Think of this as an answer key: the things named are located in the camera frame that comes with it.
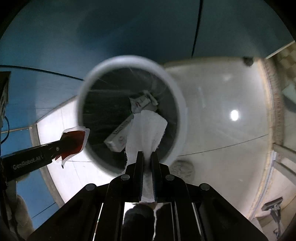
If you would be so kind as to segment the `white gloved left hand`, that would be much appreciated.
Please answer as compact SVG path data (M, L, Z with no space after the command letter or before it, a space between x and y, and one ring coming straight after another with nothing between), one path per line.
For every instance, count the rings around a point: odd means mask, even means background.
M15 240L27 240L34 228L24 199L16 193L16 181L8 183L6 201L9 231Z

